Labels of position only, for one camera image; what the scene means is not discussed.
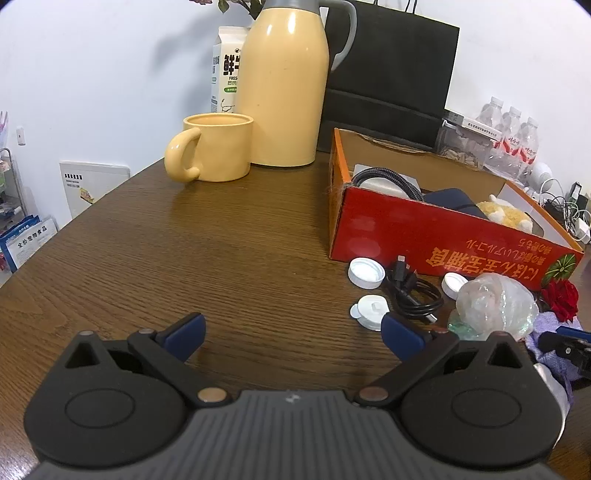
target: thermos handle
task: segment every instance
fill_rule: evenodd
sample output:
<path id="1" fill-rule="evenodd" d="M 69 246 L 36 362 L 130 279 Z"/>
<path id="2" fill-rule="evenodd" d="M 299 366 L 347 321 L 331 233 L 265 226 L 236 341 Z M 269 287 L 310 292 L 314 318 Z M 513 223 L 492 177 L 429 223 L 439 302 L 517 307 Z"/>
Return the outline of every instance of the thermos handle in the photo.
<path id="1" fill-rule="evenodd" d="M 346 2 L 345 0 L 320 0 L 320 6 L 344 8 L 349 14 L 349 38 L 347 38 L 343 50 L 335 55 L 332 68 L 330 69 L 330 71 L 333 72 L 345 59 L 349 50 L 351 50 L 351 47 L 353 46 L 353 40 L 355 39 L 355 33 L 357 32 L 357 10 L 355 10 L 352 3 Z"/>

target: usb cable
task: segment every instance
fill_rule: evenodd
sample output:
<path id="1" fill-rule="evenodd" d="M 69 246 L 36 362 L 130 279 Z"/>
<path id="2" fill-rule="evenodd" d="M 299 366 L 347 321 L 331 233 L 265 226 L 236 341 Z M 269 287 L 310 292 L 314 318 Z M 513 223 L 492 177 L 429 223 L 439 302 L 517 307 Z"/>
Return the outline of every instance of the usb cable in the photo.
<path id="1" fill-rule="evenodd" d="M 410 266 L 402 255 L 398 256 L 390 270 L 386 270 L 385 286 L 392 303 L 406 318 L 427 319 L 431 323 L 437 321 L 433 313 L 443 305 L 441 292 L 432 283 L 418 278 L 416 270 L 410 270 Z M 417 300 L 412 294 L 413 291 L 427 297 L 430 301 L 425 303 Z"/>

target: mug handle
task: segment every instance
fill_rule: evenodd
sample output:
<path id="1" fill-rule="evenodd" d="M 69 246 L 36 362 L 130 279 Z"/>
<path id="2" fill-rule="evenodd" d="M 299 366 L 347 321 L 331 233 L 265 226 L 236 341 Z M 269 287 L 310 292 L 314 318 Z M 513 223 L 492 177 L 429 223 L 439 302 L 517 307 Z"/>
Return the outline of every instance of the mug handle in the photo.
<path id="1" fill-rule="evenodd" d="M 166 173 L 174 181 L 182 181 L 187 183 L 188 181 L 195 180 L 198 178 L 201 171 L 198 167 L 183 167 L 183 155 L 190 141 L 195 140 L 199 142 L 201 137 L 201 129 L 199 127 L 193 127 L 189 130 L 184 130 L 176 135 L 166 147 L 164 153 L 164 168 Z"/>

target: stuffed toy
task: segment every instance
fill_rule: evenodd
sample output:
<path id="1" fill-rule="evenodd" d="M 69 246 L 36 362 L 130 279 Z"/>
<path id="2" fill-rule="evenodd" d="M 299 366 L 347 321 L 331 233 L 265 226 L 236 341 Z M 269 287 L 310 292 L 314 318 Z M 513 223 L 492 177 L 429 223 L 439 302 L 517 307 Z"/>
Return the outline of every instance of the stuffed toy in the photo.
<path id="1" fill-rule="evenodd" d="M 491 195 L 490 202 L 480 202 L 476 206 L 482 210 L 486 217 L 495 223 L 510 226 L 525 233 L 531 233 L 534 229 L 530 217 L 521 210 L 516 209 L 509 202 Z"/>

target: clear plastic bag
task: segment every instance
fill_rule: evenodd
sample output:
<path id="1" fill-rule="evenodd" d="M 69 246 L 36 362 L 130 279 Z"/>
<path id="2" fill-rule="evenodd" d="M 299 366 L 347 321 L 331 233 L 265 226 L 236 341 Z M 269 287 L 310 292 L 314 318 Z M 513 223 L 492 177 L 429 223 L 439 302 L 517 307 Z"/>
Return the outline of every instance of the clear plastic bag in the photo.
<path id="1" fill-rule="evenodd" d="M 534 296 L 517 280 L 484 273 L 469 281 L 456 300 L 449 329 L 463 340 L 486 340 L 502 330 L 520 340 L 533 330 L 539 310 Z"/>

